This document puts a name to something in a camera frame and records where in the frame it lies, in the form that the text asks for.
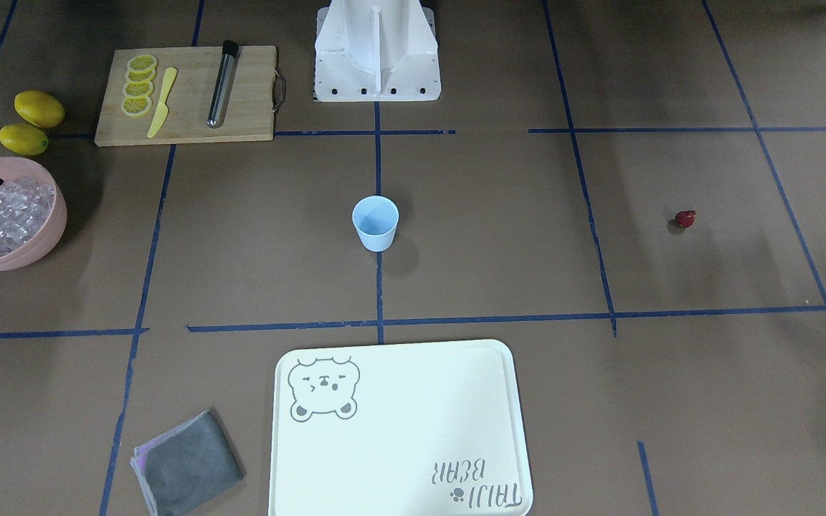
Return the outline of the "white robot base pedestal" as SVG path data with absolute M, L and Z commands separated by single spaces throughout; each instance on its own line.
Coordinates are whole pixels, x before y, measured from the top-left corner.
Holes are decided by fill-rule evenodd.
M 419 1 L 331 1 L 317 12 L 313 98 L 429 102 L 440 98 L 434 13 Z

